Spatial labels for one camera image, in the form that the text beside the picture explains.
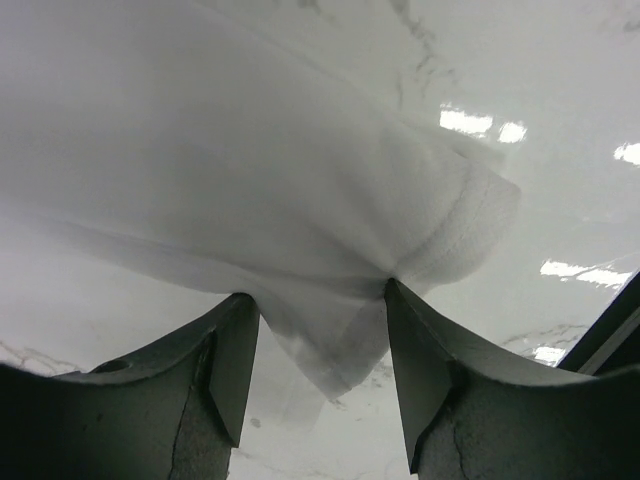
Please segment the white t shirt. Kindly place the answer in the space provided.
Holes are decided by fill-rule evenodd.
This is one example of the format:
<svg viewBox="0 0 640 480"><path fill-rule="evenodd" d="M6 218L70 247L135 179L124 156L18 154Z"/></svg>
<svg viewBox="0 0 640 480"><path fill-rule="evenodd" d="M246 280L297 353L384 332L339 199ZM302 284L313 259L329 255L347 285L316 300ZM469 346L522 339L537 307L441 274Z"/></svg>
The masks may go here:
<svg viewBox="0 0 640 480"><path fill-rule="evenodd" d="M1 5L2 244L247 293L330 398L388 351L388 280L494 251L500 163L198 1Z"/></svg>

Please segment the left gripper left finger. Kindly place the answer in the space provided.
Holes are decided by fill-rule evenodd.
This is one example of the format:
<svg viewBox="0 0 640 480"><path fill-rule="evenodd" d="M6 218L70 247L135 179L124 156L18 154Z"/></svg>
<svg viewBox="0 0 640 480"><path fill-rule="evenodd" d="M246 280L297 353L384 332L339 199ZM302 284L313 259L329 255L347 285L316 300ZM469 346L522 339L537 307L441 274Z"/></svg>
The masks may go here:
<svg viewBox="0 0 640 480"><path fill-rule="evenodd" d="M5 479L224 479L239 445L259 328L234 294L94 370L1 368Z"/></svg>

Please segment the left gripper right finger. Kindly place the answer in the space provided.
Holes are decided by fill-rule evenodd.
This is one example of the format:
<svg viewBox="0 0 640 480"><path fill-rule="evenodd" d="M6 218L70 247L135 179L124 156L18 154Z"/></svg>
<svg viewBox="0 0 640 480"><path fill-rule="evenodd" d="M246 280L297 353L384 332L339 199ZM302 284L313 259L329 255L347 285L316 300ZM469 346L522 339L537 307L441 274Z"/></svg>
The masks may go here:
<svg viewBox="0 0 640 480"><path fill-rule="evenodd" d="M385 288L410 471L421 479L635 479L639 365L601 376L516 355Z"/></svg>

